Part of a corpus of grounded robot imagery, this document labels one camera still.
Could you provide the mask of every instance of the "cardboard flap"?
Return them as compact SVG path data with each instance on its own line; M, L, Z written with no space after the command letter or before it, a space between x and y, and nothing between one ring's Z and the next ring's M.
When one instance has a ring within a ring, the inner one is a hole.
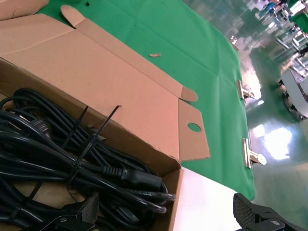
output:
M198 100L198 95L192 89L183 87L180 99L186 100L189 102L196 102Z
M199 131L190 129L190 124ZM202 114L182 100L179 100L179 143L181 161L210 157Z
M85 20L85 17L78 10L69 5L61 6L61 13L73 27Z
M105 49L111 51L113 54L124 60L129 65L135 67L148 78L152 79L160 86L176 95L178 98L189 102L198 100L198 96L193 90L181 85L174 78L139 55L126 44L109 34L107 31L93 23L91 20L85 18L75 8L64 5L61 7L61 12L63 16L70 22L70 24L79 32L88 36Z
M48 2L49 0L0 0L0 20L34 14Z
M22 51L74 31L44 14L0 21L0 55Z

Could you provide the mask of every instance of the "person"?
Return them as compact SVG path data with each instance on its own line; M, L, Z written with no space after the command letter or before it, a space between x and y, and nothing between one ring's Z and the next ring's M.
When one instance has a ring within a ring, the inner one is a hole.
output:
M308 42L306 43L306 47L301 49L301 50L298 50L298 51L295 51L294 54L296 53L299 53L300 56L298 56L298 58L301 58L301 57L304 57L304 55L308 52Z
M269 4L265 5L263 7L263 10L261 10L261 12L259 13L259 17L262 18L267 12L273 10L275 6L275 2L270 2Z
M280 0L278 6L282 6L283 4L289 4L290 0Z

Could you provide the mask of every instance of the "black power cable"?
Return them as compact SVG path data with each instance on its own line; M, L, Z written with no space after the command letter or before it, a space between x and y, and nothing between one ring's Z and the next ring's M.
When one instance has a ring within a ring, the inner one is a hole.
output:
M10 101L15 107L3 110ZM84 196L98 191L104 217L97 223L112 231L147 229L155 213L166 212L166 201L175 200L142 161L99 142L99 132L91 135L79 125L86 109L75 121L31 89L17 90L0 109L0 222L24 228L59 212L25 201L14 181L63 182Z

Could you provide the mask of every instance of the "green tablecloth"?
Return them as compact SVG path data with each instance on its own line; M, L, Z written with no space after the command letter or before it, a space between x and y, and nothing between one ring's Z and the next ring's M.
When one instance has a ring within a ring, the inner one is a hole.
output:
M243 164L242 137L248 136L248 128L236 88L240 61L227 39L181 0L88 0L89 6L86 2L50 0L40 13L65 22L60 6L70 4L193 89L199 100L192 105L202 111L211 158L183 166L253 199L253 173ZM161 57L149 57L158 52Z

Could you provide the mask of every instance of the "glossy floor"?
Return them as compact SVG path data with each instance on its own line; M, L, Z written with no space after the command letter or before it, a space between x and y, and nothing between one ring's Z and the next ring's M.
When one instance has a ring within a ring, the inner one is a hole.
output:
M254 167L255 203L270 206L290 222L308 228L308 120L299 122L284 106L277 80L291 53L280 53L279 26L259 20L260 3L252 0L184 0L240 49L243 86L255 93L246 104L251 149L266 166Z

